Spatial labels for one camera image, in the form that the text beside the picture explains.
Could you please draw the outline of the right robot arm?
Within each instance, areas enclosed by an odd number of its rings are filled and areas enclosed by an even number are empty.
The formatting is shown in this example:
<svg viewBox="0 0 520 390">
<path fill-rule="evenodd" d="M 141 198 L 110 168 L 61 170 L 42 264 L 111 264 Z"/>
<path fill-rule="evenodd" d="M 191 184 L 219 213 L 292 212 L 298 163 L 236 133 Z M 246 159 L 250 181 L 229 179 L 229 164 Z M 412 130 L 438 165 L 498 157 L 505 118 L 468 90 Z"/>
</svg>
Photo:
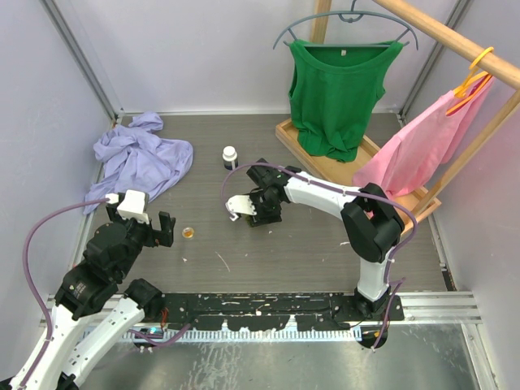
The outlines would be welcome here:
<svg viewBox="0 0 520 390">
<path fill-rule="evenodd" d="M 354 290 L 357 312 L 367 320 L 379 317 L 389 296 L 390 253 L 400 242 L 404 222 L 376 184 L 345 187 L 320 180 L 295 167 L 276 168 L 264 159 L 246 172 L 256 184 L 249 193 L 251 225 L 281 220 L 281 204 L 302 204 L 342 221 L 349 243 L 360 258 Z"/>
</svg>

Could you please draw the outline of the orange bottle cap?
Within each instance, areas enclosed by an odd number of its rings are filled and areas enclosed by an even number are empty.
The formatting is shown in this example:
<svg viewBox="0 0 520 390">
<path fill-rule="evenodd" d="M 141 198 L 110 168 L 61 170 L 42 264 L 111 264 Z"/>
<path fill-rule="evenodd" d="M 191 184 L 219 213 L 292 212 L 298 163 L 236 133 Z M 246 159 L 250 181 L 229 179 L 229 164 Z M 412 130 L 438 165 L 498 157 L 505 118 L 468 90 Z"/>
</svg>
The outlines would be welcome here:
<svg viewBox="0 0 520 390">
<path fill-rule="evenodd" d="M 182 230 L 182 237 L 186 239 L 192 239 L 194 236 L 194 229 L 192 227 L 185 227 Z"/>
</svg>

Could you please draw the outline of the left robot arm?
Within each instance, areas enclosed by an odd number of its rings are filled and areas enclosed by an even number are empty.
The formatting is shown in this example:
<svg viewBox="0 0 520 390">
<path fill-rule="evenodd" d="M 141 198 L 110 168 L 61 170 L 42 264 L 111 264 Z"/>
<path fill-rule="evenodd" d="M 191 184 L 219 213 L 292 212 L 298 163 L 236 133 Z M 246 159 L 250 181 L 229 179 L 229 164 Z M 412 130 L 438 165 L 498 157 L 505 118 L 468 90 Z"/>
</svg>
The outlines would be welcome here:
<svg viewBox="0 0 520 390">
<path fill-rule="evenodd" d="M 85 335 L 96 314 L 117 293 L 145 247 L 170 247 L 176 224 L 167 212 L 160 228 L 126 219 L 108 206 L 110 222 L 87 243 L 82 261 L 64 277 L 45 309 L 46 327 L 19 373 L 1 382 L 3 389 L 77 389 L 112 346 L 141 320 L 153 322 L 163 312 L 163 294 L 144 279 L 135 279 L 115 308 Z"/>
</svg>

